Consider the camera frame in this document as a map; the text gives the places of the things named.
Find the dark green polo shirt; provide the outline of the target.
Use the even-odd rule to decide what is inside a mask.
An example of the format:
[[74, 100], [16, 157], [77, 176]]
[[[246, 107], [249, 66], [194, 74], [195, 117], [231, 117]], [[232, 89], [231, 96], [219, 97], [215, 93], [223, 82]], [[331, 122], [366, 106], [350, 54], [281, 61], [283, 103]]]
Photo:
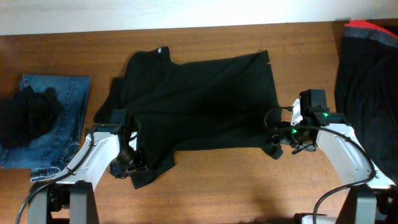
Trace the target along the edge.
[[278, 105], [267, 51], [179, 65], [162, 47], [129, 59], [94, 121], [126, 110], [139, 125], [147, 167], [131, 176], [139, 189], [175, 165], [176, 151], [255, 147], [278, 159], [269, 131], [281, 119]]

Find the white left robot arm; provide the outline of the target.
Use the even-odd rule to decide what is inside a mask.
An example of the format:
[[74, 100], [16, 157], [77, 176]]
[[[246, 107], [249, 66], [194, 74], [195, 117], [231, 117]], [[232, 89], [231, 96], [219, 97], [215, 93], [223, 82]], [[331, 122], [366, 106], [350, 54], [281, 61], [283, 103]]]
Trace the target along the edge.
[[84, 145], [55, 178], [35, 184], [23, 207], [29, 223], [99, 223], [95, 188], [110, 166], [123, 179], [147, 171], [136, 131], [122, 124], [96, 124]]

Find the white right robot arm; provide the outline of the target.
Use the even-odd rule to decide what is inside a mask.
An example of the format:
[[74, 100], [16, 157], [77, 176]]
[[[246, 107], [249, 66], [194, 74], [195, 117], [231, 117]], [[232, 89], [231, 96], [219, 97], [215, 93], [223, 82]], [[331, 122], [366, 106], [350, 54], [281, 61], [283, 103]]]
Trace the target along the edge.
[[[291, 126], [273, 128], [282, 134], [309, 134], [336, 170], [341, 187], [318, 199], [311, 213], [296, 213], [294, 223], [397, 223], [397, 184], [375, 165], [357, 140], [354, 129], [346, 124], [325, 127]], [[319, 214], [321, 203], [329, 196], [347, 191], [337, 217]]]

